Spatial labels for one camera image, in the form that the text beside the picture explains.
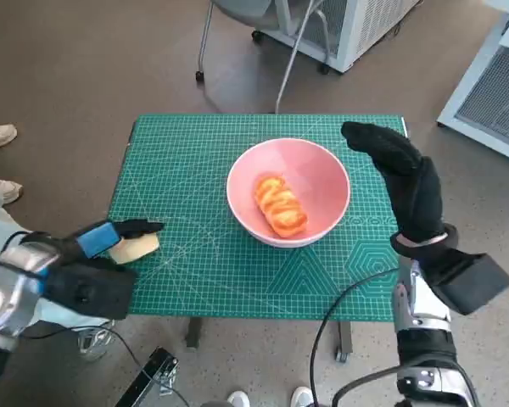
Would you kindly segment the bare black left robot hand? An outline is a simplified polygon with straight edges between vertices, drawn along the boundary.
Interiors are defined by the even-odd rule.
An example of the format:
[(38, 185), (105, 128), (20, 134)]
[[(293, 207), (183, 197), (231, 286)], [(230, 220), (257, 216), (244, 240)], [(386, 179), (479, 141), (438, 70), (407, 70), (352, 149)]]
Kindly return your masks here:
[(88, 258), (94, 258), (116, 246), (121, 239), (143, 237), (163, 229), (162, 222), (145, 219), (102, 220), (74, 234), (74, 240)]

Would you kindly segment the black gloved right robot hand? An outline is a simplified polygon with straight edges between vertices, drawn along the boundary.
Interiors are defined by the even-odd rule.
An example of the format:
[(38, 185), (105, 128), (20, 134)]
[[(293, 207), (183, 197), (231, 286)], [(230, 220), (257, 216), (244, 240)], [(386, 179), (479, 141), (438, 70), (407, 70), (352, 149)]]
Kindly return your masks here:
[(346, 121), (341, 133), (348, 147), (368, 154), (382, 175), (399, 233), (413, 243), (443, 235), (441, 186), (433, 161), (387, 127)]

